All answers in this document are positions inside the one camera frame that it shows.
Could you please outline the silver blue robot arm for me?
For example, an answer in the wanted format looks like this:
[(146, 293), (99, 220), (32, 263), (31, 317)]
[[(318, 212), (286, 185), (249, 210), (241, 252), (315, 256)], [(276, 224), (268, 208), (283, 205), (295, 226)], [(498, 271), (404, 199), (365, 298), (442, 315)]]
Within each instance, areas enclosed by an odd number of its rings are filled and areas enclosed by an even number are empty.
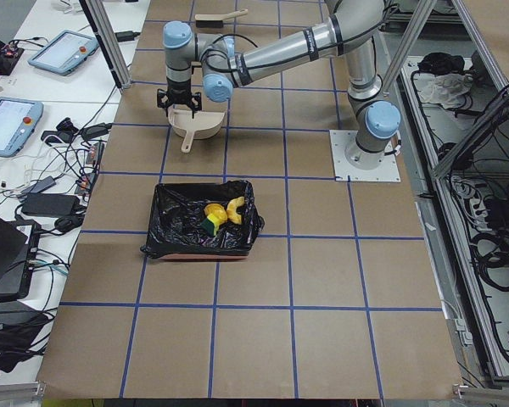
[(163, 110), (183, 105), (197, 114), (202, 97), (216, 103), (231, 99), (234, 89), (267, 76), (326, 57), (345, 57), (348, 99), (359, 130), (356, 146), (382, 153), (400, 126), (400, 112), (380, 100), (383, 79), (377, 72), (373, 36), (394, 13), (389, 1), (329, 1), (328, 18), (273, 43), (245, 53), (235, 51), (228, 34), (197, 34), (182, 21), (163, 29), (167, 88), (157, 91)]

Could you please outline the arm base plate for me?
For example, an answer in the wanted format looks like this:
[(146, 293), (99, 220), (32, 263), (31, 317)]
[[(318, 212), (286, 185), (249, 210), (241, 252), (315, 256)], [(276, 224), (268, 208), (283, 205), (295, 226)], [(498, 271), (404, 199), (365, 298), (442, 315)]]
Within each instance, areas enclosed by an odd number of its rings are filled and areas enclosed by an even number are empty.
[(334, 179), (352, 182), (401, 182), (394, 146), (388, 142), (380, 153), (367, 153), (356, 144), (357, 131), (330, 130)]

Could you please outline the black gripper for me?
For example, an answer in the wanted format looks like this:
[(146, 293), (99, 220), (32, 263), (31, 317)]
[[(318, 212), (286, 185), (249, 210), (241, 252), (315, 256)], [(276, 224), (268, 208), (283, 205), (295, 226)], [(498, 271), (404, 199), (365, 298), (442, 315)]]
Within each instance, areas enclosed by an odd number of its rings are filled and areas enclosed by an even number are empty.
[(168, 109), (171, 105), (179, 104), (188, 106), (192, 112), (192, 118), (202, 110), (201, 92), (192, 92), (191, 81), (167, 81), (167, 89), (159, 88), (156, 92), (156, 103), (162, 109), (165, 116), (168, 116)]

